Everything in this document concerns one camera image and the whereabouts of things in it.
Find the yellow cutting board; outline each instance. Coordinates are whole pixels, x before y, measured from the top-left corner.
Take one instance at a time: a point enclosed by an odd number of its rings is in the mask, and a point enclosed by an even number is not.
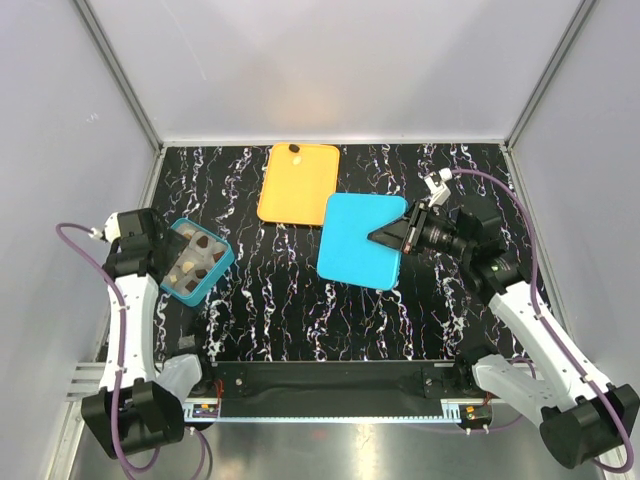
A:
[[[322,225],[336,192],[340,151],[330,145],[278,143],[271,149],[258,203],[265,222]]]

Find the metal floor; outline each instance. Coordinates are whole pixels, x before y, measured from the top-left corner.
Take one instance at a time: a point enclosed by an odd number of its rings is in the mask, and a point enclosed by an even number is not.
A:
[[[456,434],[424,431],[445,429]],[[218,424],[205,431],[214,454],[214,480],[596,480],[590,464],[565,470],[546,452],[536,429],[467,437],[457,427],[413,425]],[[191,478],[198,440],[162,449],[158,463],[136,478]],[[142,465],[148,454],[133,457]],[[72,479],[124,479],[85,429]]]

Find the purple cable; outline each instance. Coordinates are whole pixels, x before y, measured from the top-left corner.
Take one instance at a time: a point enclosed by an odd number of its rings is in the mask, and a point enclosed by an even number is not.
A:
[[[136,467],[135,465],[132,465],[129,462],[129,460],[127,460],[127,457],[125,456],[124,451],[122,450],[122,445],[120,444],[120,433],[118,430],[118,402],[120,400],[120,388],[122,386],[122,368],[124,366],[123,365],[124,364],[124,346],[125,346],[126,331],[127,331],[127,311],[125,308],[124,297],[122,296],[122,292],[120,291],[120,289],[118,288],[114,280],[107,274],[107,272],[105,272],[104,269],[100,265],[98,265],[98,263],[91,257],[91,255],[89,255],[82,248],[80,248],[75,242],[73,242],[73,240],[67,237],[65,233],[62,231],[63,228],[75,228],[85,233],[91,233],[91,229],[83,225],[78,225],[76,223],[59,223],[58,225],[56,225],[56,233],[58,234],[58,236],[62,239],[64,243],[66,243],[69,247],[71,247],[78,255],[80,255],[84,260],[86,260],[87,263],[89,263],[89,265],[91,265],[91,267],[94,270],[96,270],[100,274],[100,276],[107,283],[109,288],[113,290],[113,293],[115,294],[118,300],[118,305],[120,305],[121,307],[120,308],[120,337],[118,339],[118,359],[117,359],[117,365],[120,368],[120,370],[116,372],[115,385],[113,387],[113,395],[111,398],[111,441],[113,443],[113,449],[116,452],[116,456],[120,461],[120,465],[122,466],[122,470],[124,471],[125,475],[129,480],[135,480],[131,472],[144,473],[149,471],[151,467],[153,467],[153,465],[156,463],[156,460],[158,459],[158,454],[160,453],[160,449],[159,448],[155,449],[155,451],[153,452],[153,456],[151,457],[151,460],[147,465],[145,465],[144,467]],[[197,430],[196,432],[202,444],[202,456],[200,459],[200,465],[198,467],[198,470],[196,471],[196,474],[191,478],[191,480],[195,480],[198,477],[198,475],[200,475],[200,472],[202,471],[202,467],[204,465],[204,457],[205,457],[205,443],[208,443],[204,435],[202,435]]]
[[[529,235],[529,240],[531,241],[531,292],[530,292],[530,294],[531,294],[531,305],[533,306],[533,310],[535,311],[536,315],[539,316],[540,322],[544,326],[544,328],[547,331],[547,333],[549,333],[551,338],[553,338],[554,342],[558,345],[558,348],[560,348],[560,350],[562,350],[562,353],[564,353],[564,355],[567,357],[567,359],[573,365],[573,367],[576,369],[576,371],[580,374],[580,376],[582,376],[583,378],[587,377],[587,371],[584,369],[584,367],[578,361],[578,359],[567,348],[567,346],[564,344],[562,339],[558,336],[556,331],[549,324],[549,321],[542,315],[542,311],[540,309],[540,305],[538,305],[538,301],[537,301],[537,295],[538,295],[538,250],[537,250],[537,245],[536,245],[536,236],[535,236],[535,228],[533,226],[533,220],[531,219],[531,215],[529,214],[529,212],[527,211],[525,206],[518,199],[518,197],[516,197],[516,195],[511,190],[509,190],[509,187],[507,187],[500,180],[498,180],[497,178],[489,175],[488,173],[479,172],[477,170],[469,170],[469,169],[465,169],[465,168],[458,168],[458,169],[455,169],[455,170],[451,170],[451,174],[452,175],[473,175],[473,176],[476,176],[476,177],[485,178],[485,179],[489,180],[490,182],[492,182],[494,185],[496,185],[499,188],[501,188],[509,196],[509,198],[513,201],[513,203],[518,207],[518,210],[520,210],[520,213],[522,214],[522,216],[524,218],[525,226],[527,228],[527,234]],[[624,463],[624,465],[622,465],[621,467],[612,467],[612,466],[609,466],[609,465],[604,465],[603,463],[601,463],[599,460],[596,460],[596,459],[594,459],[593,462],[598,467],[600,467],[601,469],[603,469],[603,470],[605,470],[607,472],[611,472],[611,473],[626,473],[626,472],[628,472],[629,470],[631,470],[633,468],[633,463],[634,463],[634,460],[635,460],[634,459],[634,453],[633,453],[633,446],[631,445],[631,440],[629,439],[629,434],[627,433],[627,430],[624,428],[624,425],[622,424],[622,420],[618,416],[618,413],[615,411],[615,409],[613,408],[613,405],[611,405],[611,402],[605,396],[605,394],[602,392],[602,390],[600,390],[600,387],[598,387],[598,385],[592,380],[587,382],[587,383],[593,389],[593,391],[598,396],[598,398],[600,399],[600,401],[602,402],[602,404],[606,408],[607,412],[611,416],[611,419],[613,420],[613,423],[615,424],[615,426],[616,426],[616,428],[618,430],[618,433],[620,434],[620,437],[622,438],[622,443],[624,444],[624,448],[627,451],[627,460]]]
[[[525,358],[525,357],[516,357],[516,358],[510,359],[509,363],[511,363],[511,364],[513,364],[513,363],[526,363],[527,365],[529,365],[529,369],[531,370],[531,376],[533,378],[536,378],[536,369],[535,369],[531,359]],[[523,418],[524,418],[524,415],[520,414],[516,418],[511,420],[509,423],[507,423],[506,425],[501,425],[499,427],[490,428],[489,432],[491,432],[491,433],[504,432],[505,430],[508,430],[511,427],[513,427],[514,425],[518,424]],[[471,431],[469,431],[467,433],[466,431],[460,430],[460,429],[441,430],[439,428],[429,428],[429,427],[425,427],[425,426],[422,426],[422,425],[409,425],[409,426],[411,428],[416,429],[416,430],[422,430],[423,432],[442,433],[442,434],[445,434],[445,435],[449,435],[449,434],[454,434],[454,435],[459,435],[459,434],[462,434],[462,435],[485,434],[486,435],[487,433],[489,433],[486,430],[471,430]]]

